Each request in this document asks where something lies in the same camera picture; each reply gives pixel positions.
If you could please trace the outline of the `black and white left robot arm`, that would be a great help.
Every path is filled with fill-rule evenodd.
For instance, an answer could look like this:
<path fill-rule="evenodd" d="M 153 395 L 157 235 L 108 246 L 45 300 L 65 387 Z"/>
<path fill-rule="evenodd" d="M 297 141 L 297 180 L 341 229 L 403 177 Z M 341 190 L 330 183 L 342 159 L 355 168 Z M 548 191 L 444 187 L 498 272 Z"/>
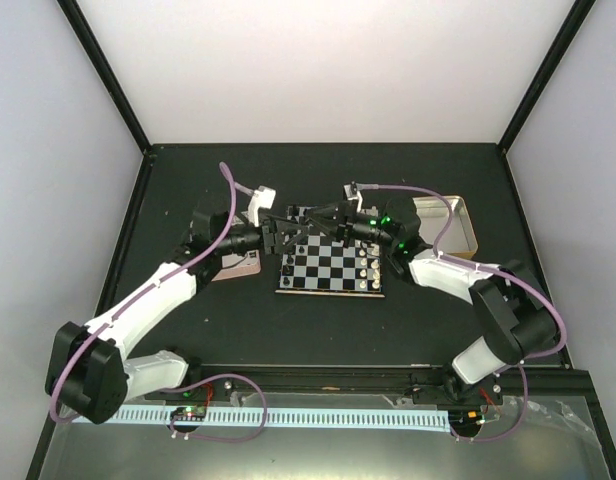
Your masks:
<path fill-rule="evenodd" d="M 57 331 L 45 381 L 54 421 L 64 420 L 60 405 L 101 424 L 126 401 L 148 393 L 171 390 L 181 399 L 195 397 L 203 376 L 181 354 L 162 350 L 132 358 L 131 352 L 219 274 L 224 257 L 251 251 L 281 255 L 308 230 L 300 221 L 270 214 L 253 224 L 235 223 L 227 212 L 195 212 L 181 244 L 143 285 L 85 324 L 68 322 Z"/>

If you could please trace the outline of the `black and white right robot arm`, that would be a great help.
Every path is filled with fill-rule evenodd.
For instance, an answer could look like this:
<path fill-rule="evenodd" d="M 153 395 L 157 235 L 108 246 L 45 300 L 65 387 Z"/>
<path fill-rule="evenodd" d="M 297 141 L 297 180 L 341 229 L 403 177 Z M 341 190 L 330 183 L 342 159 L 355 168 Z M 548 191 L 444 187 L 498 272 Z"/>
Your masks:
<path fill-rule="evenodd" d="M 447 366 L 442 388 L 449 400 L 467 402 L 487 376 L 544 356 L 549 341 L 564 340 L 563 319 L 523 264 L 478 264 L 442 253 L 421 236 L 421 219 L 410 198 L 388 201 L 378 216 L 358 205 L 345 200 L 313 207 L 306 218 L 336 241 L 382 247 L 396 276 L 473 308 L 482 334 Z"/>

